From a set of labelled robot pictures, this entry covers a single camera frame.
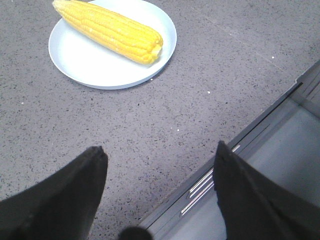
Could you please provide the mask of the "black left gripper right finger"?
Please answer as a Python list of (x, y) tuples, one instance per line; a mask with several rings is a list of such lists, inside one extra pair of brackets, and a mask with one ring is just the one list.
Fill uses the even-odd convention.
[(274, 183), (219, 141), (214, 190), (228, 240), (318, 240), (320, 209)]

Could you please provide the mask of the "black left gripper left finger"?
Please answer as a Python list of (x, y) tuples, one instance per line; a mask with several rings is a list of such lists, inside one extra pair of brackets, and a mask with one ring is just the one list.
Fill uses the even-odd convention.
[(34, 186), (0, 202), (2, 240), (85, 240), (105, 188), (108, 157), (100, 146)]

